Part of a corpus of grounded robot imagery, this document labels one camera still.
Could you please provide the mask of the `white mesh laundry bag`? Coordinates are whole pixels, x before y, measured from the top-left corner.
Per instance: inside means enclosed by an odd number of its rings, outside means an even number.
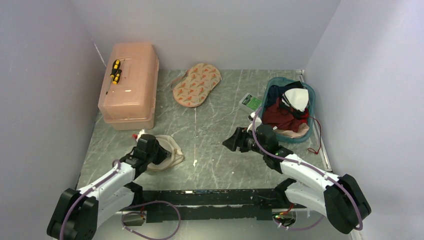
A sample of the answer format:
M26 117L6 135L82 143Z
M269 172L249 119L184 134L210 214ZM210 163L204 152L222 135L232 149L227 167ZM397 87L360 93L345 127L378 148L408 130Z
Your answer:
M164 161L162 161L160 164L150 163L147 166L148 171L164 171L171 167L175 167L185 160L185 156L181 147L170 135L156 135L155 137L158 140L160 146L163 147L168 152L168 154Z

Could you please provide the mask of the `dark red bra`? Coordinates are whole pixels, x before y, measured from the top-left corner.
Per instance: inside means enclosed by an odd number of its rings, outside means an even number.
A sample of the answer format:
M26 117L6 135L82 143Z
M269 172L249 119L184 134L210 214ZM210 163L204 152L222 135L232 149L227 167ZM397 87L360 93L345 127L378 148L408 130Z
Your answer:
M302 124L307 124L310 116L309 110L306 108L304 112L294 112L295 109L286 106L282 99L278 97L275 103L262 114L262 123L276 127L277 130L298 132Z

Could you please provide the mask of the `patterned beige oven mitt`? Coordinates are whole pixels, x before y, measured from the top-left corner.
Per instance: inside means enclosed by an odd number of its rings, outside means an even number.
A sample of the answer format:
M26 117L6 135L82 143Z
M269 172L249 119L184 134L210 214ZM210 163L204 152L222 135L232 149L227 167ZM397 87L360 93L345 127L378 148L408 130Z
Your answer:
M171 82L173 98L184 107L196 108L221 80L218 68L208 63L198 63Z

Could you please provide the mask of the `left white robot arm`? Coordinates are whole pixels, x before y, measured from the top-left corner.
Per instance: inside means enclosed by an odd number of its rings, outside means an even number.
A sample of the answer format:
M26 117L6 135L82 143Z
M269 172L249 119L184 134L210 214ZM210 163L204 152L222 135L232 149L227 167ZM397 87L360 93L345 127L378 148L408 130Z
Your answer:
M112 162L112 168L94 182L62 192L46 233L57 240L91 240L98 227L116 212L139 209L143 188L134 181L150 164L159 165L172 152L154 135L142 134L132 150Z

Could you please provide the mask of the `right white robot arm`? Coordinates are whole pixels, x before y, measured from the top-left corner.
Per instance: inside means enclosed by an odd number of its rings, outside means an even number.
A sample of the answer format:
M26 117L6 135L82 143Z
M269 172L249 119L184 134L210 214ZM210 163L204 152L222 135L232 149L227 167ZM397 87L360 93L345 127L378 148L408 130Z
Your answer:
M338 176L302 160L280 145L269 125L259 125L255 131L237 127L222 144L232 152L258 153L270 169L287 176L274 189L275 201L282 208L307 207L326 217L343 234L361 230L363 220L372 212L353 176Z

